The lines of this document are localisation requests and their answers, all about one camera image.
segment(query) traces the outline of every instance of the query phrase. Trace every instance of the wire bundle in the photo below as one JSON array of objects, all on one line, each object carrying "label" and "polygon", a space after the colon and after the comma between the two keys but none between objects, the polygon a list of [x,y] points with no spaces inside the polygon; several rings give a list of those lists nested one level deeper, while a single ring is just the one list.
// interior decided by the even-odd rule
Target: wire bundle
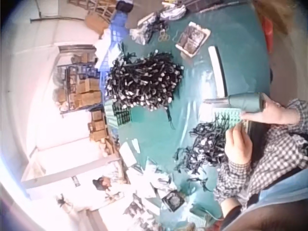
[{"label": "wire bundle", "polygon": [[199,174],[198,169],[202,165],[219,167],[226,162],[225,155],[226,137],[225,132],[229,128],[229,118],[221,115],[214,122],[200,123],[190,135],[196,137],[192,147],[178,148],[174,158],[177,163],[175,170],[181,172],[192,171]]},{"label": "wire bundle", "polygon": [[164,107],[173,100],[173,92],[183,78],[183,66],[173,63],[171,53],[158,50],[146,58],[122,53],[106,79],[106,96],[122,109],[142,106],[149,110]]}]

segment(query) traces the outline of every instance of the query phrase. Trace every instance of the pile of black cables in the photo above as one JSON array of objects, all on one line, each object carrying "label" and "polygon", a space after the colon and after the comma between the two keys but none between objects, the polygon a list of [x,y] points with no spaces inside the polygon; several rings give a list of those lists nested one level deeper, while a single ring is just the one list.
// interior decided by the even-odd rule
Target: pile of black cables
[{"label": "pile of black cables", "polygon": [[158,50],[148,57],[122,52],[106,79],[106,96],[122,108],[142,106],[149,110],[165,108],[183,78],[184,67],[172,62],[172,54]]},{"label": "pile of black cables", "polygon": [[229,128],[229,118],[221,115],[214,122],[200,123],[190,135],[195,137],[192,147],[178,148],[174,159],[175,170],[191,171],[192,174],[200,174],[198,169],[203,165],[220,167],[226,162],[225,155],[226,130]]}]

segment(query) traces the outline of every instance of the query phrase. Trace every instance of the checkered shirt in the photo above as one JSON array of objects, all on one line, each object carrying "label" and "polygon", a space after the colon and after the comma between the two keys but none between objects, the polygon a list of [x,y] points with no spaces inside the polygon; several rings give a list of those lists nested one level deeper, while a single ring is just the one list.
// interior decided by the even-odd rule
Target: checkered shirt
[{"label": "checkered shirt", "polygon": [[[245,209],[253,194],[259,193],[279,177],[296,167],[308,168],[308,141],[299,135],[308,134],[308,103],[296,99],[290,102],[288,108],[300,113],[300,122],[291,126],[272,125],[266,134],[264,155],[252,168],[250,163],[224,163],[214,189],[216,201],[221,203],[234,197]],[[244,198],[239,197],[243,189],[248,194]]]}]

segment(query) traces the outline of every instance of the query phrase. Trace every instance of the teal table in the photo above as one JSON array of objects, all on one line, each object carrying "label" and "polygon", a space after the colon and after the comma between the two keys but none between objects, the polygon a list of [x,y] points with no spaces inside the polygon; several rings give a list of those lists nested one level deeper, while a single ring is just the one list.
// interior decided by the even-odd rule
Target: teal table
[{"label": "teal table", "polygon": [[[183,59],[176,49],[181,32],[192,21],[211,30],[211,35],[200,51],[191,59]],[[270,90],[270,67],[265,38],[254,8],[250,4],[232,6],[206,13],[195,13],[169,23],[170,40],[158,42],[157,33],[149,44],[142,46],[130,38],[124,40],[128,52],[138,57],[158,49],[172,52],[174,62],[184,65],[184,79],[178,86],[179,93],[171,104],[170,112],[175,129],[170,127],[165,110],[150,112],[141,107],[131,110],[132,122],[119,127],[120,142],[136,138],[141,154],[135,154],[142,167],[147,157],[156,161],[168,172],[174,172],[173,155],[179,147],[192,145],[189,131],[198,124],[199,107],[203,99],[215,97],[216,86],[208,47],[217,46],[222,61],[228,94],[264,92]],[[205,167],[209,176],[208,188],[216,184],[217,173]],[[174,172],[177,186],[187,187],[187,175]],[[211,192],[201,188],[189,197],[219,217],[221,211]]]}]

